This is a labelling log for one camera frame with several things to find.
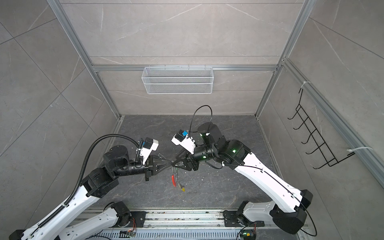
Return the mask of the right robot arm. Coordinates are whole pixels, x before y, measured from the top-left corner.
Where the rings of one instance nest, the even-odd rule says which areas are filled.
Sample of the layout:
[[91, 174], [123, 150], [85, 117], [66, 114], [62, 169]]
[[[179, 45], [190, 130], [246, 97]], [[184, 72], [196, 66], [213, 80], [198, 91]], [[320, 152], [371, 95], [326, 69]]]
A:
[[204, 123], [197, 132], [202, 139], [200, 145], [188, 131], [179, 130], [173, 136], [172, 142], [183, 147], [176, 156], [175, 167], [182, 163], [181, 169], [196, 171], [201, 162], [214, 160], [243, 175], [271, 198], [267, 203], [242, 202], [236, 212], [242, 226], [272, 222], [289, 234], [296, 234], [304, 226], [309, 216], [307, 209], [313, 199], [310, 191], [299, 190], [286, 183], [242, 142], [227, 140], [217, 125]]

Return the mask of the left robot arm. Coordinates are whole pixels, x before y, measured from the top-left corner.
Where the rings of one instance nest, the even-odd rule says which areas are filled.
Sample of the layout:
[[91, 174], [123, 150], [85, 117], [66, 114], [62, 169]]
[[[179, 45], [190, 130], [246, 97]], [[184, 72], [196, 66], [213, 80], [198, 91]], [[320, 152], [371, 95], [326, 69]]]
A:
[[135, 219], [124, 202], [113, 202], [100, 214], [71, 226], [89, 206], [99, 201], [119, 184], [118, 178], [145, 175], [148, 180], [170, 166], [154, 155], [131, 160], [125, 146], [114, 146], [103, 156], [103, 164], [82, 176], [74, 192], [48, 216], [26, 230], [16, 230], [10, 240], [85, 240], [109, 227], [136, 226]]

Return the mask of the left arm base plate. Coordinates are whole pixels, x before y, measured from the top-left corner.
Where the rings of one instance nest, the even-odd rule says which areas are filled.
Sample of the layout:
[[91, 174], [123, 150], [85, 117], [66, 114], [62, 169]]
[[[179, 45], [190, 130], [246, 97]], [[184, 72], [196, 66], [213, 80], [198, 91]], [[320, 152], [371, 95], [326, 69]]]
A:
[[143, 228], [147, 212], [145, 211], [133, 211], [130, 215], [124, 215], [119, 217], [117, 223], [113, 228], [133, 228], [134, 225], [136, 228]]

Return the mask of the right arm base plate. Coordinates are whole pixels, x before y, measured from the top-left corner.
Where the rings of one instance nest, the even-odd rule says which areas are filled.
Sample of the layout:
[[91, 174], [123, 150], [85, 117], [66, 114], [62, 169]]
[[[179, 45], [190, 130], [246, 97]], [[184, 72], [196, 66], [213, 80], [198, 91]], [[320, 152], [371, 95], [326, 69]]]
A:
[[236, 211], [225, 210], [222, 212], [224, 217], [225, 227], [264, 227], [263, 221], [250, 222], [242, 215], [238, 215]]

